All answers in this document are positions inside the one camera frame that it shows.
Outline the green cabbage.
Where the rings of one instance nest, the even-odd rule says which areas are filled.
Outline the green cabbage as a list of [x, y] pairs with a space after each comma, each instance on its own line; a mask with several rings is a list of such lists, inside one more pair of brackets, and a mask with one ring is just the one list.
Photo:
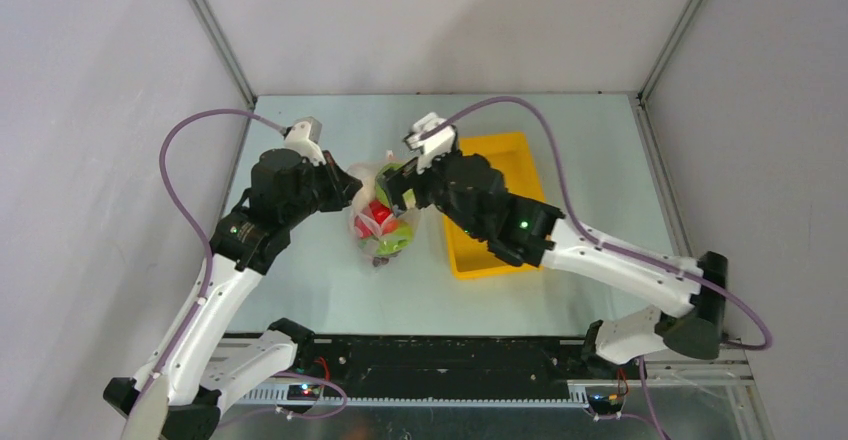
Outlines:
[[410, 184], [406, 167], [399, 163], [384, 165], [375, 177], [376, 197], [393, 214], [402, 215], [417, 209], [417, 199]]

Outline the red bell pepper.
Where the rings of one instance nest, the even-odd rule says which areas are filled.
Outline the red bell pepper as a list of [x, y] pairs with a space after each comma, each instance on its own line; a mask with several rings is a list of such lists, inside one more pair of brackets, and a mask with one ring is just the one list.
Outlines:
[[379, 200], [371, 201], [354, 216], [353, 220], [353, 229], [359, 239], [365, 239], [369, 236], [382, 236], [392, 232], [398, 226], [400, 226], [400, 221]]

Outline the green leafy vegetable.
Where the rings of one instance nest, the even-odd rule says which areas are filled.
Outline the green leafy vegetable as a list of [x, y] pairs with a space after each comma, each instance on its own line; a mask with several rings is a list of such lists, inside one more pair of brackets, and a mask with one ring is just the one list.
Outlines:
[[359, 248], [372, 257], [391, 257], [408, 247], [414, 239], [415, 231], [408, 224], [398, 226], [392, 232], [382, 236], [369, 236], [360, 239]]

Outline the clear pink-dotted zip bag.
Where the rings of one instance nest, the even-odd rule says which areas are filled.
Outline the clear pink-dotted zip bag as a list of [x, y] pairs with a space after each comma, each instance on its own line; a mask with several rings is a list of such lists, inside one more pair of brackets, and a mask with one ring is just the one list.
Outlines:
[[348, 230], [362, 256], [381, 268], [407, 250], [415, 239], [419, 214], [416, 210], [395, 214], [385, 192], [377, 185], [379, 174], [399, 168], [402, 163], [391, 150], [382, 160], [357, 163], [346, 173], [361, 182], [348, 215]]

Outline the yellow plastic tray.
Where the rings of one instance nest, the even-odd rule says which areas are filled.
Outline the yellow plastic tray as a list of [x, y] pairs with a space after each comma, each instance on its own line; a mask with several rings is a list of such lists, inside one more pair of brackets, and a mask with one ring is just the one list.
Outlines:
[[[465, 155], [479, 154], [501, 171], [510, 193], [545, 202], [546, 198], [526, 135], [521, 132], [463, 137], [459, 149]], [[451, 271], [459, 280], [539, 271], [524, 264], [511, 266], [497, 259], [484, 243], [470, 238], [450, 219], [443, 221]]]

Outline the purple grape bunch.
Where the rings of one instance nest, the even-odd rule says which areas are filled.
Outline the purple grape bunch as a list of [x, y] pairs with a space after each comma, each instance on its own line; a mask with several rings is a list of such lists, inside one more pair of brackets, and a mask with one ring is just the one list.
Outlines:
[[372, 258], [372, 266], [375, 267], [375, 268], [379, 268], [379, 267], [387, 265], [390, 260], [391, 260], [390, 257], [377, 257], [377, 256], [375, 256], [375, 257]]

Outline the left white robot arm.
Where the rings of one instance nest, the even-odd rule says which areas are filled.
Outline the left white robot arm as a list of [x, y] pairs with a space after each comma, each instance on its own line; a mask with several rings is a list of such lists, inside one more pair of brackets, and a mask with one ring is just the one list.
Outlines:
[[125, 439], [208, 439], [224, 413], [266, 379], [319, 367], [312, 330], [273, 322], [253, 343], [210, 365], [242, 303], [316, 212], [349, 207], [359, 179], [329, 152], [318, 161], [291, 149], [263, 153], [250, 185], [217, 224], [189, 297], [151, 358], [131, 377], [115, 377], [104, 398], [126, 418]]

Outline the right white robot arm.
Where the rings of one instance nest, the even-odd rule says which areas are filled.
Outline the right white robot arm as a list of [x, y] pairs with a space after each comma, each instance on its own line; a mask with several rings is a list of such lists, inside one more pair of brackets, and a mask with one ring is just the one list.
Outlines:
[[724, 257], [658, 259], [596, 237], [559, 208], [510, 192], [503, 174], [478, 154], [449, 153], [425, 169], [411, 160], [378, 174], [376, 184], [395, 213], [434, 206], [506, 264], [576, 273], [646, 301], [641, 311], [589, 327], [581, 362], [591, 376], [606, 378], [662, 350], [718, 357], [724, 299], [701, 281], [708, 273], [725, 284]]

